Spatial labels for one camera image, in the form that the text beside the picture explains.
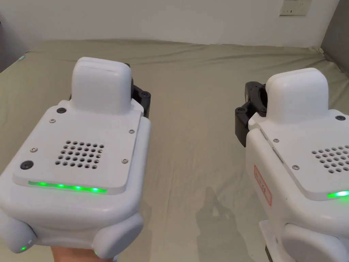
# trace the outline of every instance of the white plastic casing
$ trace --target white plastic casing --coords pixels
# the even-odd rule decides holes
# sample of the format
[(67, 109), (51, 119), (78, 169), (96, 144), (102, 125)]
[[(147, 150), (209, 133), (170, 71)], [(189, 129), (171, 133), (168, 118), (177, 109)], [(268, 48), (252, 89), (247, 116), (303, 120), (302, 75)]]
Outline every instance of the white plastic casing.
[(349, 190), (349, 116), (328, 109), (314, 68), (275, 75), (266, 91), (267, 116), (248, 123), (246, 170), (282, 261), (347, 262), (349, 198), (328, 194)]
[[(35, 243), (117, 255), (143, 227), (138, 208), (149, 136), (150, 121), (131, 100), (130, 68), (81, 58), (72, 100), (47, 110), (0, 176), (0, 237), (15, 253)], [(27, 160), (33, 167), (21, 169)]]

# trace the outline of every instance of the bed sheet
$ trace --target bed sheet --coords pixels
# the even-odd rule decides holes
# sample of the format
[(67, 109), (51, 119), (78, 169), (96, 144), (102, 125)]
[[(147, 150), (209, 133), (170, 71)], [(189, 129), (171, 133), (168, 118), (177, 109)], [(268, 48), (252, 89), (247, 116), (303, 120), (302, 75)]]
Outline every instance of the bed sheet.
[[(266, 214), (244, 174), (234, 109), (248, 81), (315, 67), (329, 83), (330, 107), (349, 114), (348, 78), (321, 50), (161, 41), (48, 41), (0, 74), (2, 171), (50, 106), (70, 96), (83, 56), (129, 63), (152, 94), (141, 213), (145, 226), (120, 261), (267, 262), (258, 222)], [(49, 247), (4, 261), (51, 262)]]

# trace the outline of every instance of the green light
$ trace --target green light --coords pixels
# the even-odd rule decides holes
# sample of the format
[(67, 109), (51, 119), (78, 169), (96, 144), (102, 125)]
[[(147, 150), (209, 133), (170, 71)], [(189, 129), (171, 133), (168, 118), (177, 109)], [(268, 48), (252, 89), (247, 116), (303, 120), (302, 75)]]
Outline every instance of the green light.
[(39, 187), (54, 187), (54, 188), (69, 189), (69, 190), (75, 190), (75, 191), (94, 192), (94, 193), (106, 194), (108, 192), (107, 189), (81, 187), (78, 185), (49, 184), (49, 183), (44, 183), (44, 182), (33, 182), (33, 181), (29, 181), (28, 184), (39, 186)]
[(349, 190), (347, 190), (347, 191), (339, 191), (339, 192), (331, 193), (331, 194), (327, 195), (328, 198), (344, 197), (344, 196), (349, 196)]

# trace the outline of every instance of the power outlet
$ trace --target power outlet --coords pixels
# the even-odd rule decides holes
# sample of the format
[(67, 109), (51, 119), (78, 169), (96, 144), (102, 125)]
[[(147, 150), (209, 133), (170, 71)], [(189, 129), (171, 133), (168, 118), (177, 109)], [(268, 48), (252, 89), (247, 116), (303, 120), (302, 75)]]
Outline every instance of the power outlet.
[(280, 16), (306, 15), (311, 0), (284, 0), (280, 10)]

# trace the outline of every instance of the black bracket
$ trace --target black bracket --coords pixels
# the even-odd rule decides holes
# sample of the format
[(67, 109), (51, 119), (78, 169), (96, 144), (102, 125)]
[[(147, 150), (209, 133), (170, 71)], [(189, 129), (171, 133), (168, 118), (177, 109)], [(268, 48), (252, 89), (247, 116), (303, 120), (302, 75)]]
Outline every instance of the black bracket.
[(266, 117), (268, 96), (265, 85), (259, 82), (248, 82), (245, 84), (246, 103), (235, 109), (235, 135), (240, 143), (246, 147), (246, 136), (249, 131), (248, 121), (258, 113), (261, 117)]

